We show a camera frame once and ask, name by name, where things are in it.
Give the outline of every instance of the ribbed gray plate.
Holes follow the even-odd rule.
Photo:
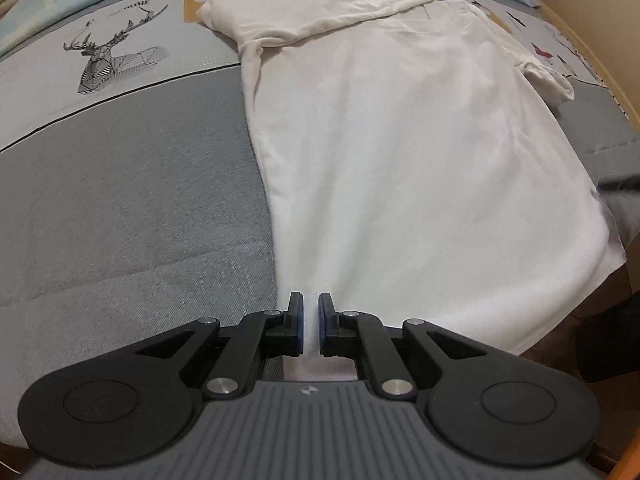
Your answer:
[[[361,381],[259,381],[248,396],[209,403],[173,447],[111,470],[46,460],[30,480],[587,480],[579,461],[506,470],[477,463],[431,434],[414,405],[373,396]]]

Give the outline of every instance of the metal rivet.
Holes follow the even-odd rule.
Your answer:
[[[227,395],[238,389],[238,383],[228,377],[216,377],[207,383],[207,390],[212,394]]]
[[[389,395],[406,395],[414,386],[404,379],[389,379],[382,383],[382,391]]]

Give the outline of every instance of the white t-shirt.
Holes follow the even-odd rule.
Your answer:
[[[209,0],[199,13],[241,54],[278,306],[305,295],[289,378],[353,372],[319,356],[321,292],[338,311],[520,353],[625,261],[545,105],[571,85],[474,6]]]

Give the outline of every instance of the bed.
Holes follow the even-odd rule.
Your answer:
[[[161,0],[94,1],[67,16],[36,12],[28,27],[0,22],[8,27],[0,81],[21,110],[0,134],[0,440],[12,446],[25,445],[17,403],[42,375],[203,312],[231,324],[276,301],[270,215],[234,46],[204,28],[171,39],[147,27],[161,12],[182,19],[182,7]],[[529,0],[491,1],[536,15]],[[119,45],[132,29],[114,29],[105,43],[94,34],[94,51],[115,41],[110,56],[123,68],[109,80],[98,69],[87,77],[81,53],[93,40],[84,24],[125,11],[150,31],[146,43],[134,33]],[[74,94],[63,102],[51,75],[60,64]],[[556,115],[590,177],[635,171],[636,134],[607,88],[572,85],[575,100]],[[624,243],[640,230],[638,200],[606,198]]]

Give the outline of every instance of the deer illustration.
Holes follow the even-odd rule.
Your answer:
[[[116,33],[107,43],[98,45],[93,41],[89,41],[91,33],[84,38],[82,43],[79,43],[78,37],[84,32],[80,32],[73,40],[71,44],[63,44],[65,50],[81,50],[83,56],[91,56],[84,71],[82,71],[82,77],[80,79],[80,86],[78,87],[78,93],[91,94],[101,90],[107,84],[116,82],[118,80],[129,78],[136,72],[144,68],[150,68],[158,64],[167,56],[167,52],[164,48],[159,46],[153,46],[146,50],[142,50],[137,54],[127,54],[125,56],[111,56],[111,49],[118,43],[127,39],[130,32],[135,28],[141,27],[145,23],[150,22],[152,19],[158,17],[164,12],[168,6],[164,6],[159,12],[153,12],[152,10],[146,10],[139,7],[140,10],[146,12],[146,16],[142,18],[138,23],[134,24],[129,20],[129,25],[123,28],[120,32]]]

